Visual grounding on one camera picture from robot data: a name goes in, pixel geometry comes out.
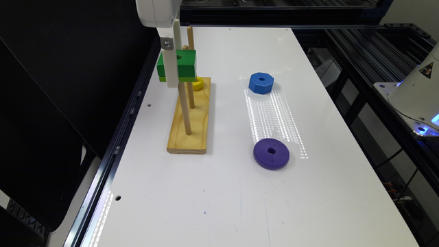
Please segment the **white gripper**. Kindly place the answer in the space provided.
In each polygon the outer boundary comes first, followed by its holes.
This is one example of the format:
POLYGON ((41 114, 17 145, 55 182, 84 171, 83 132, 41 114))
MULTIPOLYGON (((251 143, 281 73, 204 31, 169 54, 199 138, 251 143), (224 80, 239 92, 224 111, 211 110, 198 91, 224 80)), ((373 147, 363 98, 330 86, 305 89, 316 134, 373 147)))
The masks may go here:
POLYGON ((169 88, 179 84, 176 51, 182 49, 180 20, 176 19, 182 0, 136 0, 140 22, 146 27, 157 27, 169 88))

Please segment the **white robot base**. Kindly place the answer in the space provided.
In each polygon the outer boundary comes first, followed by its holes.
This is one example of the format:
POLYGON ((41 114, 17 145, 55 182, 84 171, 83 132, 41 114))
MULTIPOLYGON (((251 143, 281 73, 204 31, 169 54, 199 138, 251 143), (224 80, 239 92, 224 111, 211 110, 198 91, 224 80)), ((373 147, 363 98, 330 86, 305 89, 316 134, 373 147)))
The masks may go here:
POLYGON ((438 46, 404 80, 374 87, 416 136, 438 137, 438 46))

